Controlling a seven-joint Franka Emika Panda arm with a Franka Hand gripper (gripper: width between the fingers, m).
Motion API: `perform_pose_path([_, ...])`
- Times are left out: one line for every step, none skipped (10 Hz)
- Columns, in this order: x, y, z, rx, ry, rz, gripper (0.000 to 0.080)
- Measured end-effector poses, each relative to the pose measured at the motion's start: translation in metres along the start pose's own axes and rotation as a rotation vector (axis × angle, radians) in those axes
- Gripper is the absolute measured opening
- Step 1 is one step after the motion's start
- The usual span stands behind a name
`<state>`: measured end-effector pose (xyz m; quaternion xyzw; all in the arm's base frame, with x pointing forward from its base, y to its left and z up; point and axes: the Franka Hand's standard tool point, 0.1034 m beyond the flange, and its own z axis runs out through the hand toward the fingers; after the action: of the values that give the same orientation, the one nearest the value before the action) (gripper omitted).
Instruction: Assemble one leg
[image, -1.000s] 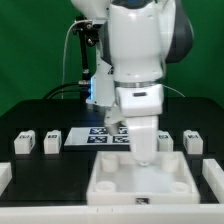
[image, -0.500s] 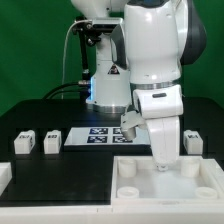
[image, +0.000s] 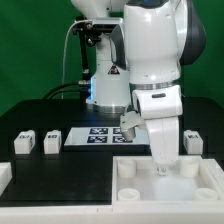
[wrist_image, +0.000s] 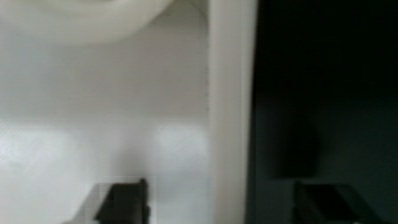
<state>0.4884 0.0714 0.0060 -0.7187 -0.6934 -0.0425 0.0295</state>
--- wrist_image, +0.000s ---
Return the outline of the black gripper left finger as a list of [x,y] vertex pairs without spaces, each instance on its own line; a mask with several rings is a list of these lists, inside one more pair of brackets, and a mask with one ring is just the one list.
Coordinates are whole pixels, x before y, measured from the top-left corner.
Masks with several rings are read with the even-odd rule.
[[78,211],[78,224],[149,224],[149,186],[143,179],[94,186]]

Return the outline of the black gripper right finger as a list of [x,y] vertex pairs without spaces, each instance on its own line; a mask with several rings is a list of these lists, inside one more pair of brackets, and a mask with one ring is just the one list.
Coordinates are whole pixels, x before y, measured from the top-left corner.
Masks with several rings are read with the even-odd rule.
[[294,183],[293,224],[380,224],[380,216],[348,185]]

